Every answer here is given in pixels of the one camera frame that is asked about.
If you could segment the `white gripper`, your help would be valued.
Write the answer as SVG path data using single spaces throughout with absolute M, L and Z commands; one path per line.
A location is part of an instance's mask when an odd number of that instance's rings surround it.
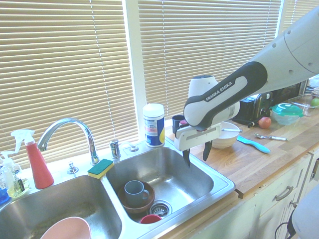
M 182 152 L 185 163 L 190 167 L 190 148 L 204 144 L 203 160 L 207 161 L 211 148 L 212 140 L 215 140 L 221 135 L 221 123 L 210 126 L 207 130 L 197 131 L 192 126 L 180 128 L 176 131 L 174 146 Z

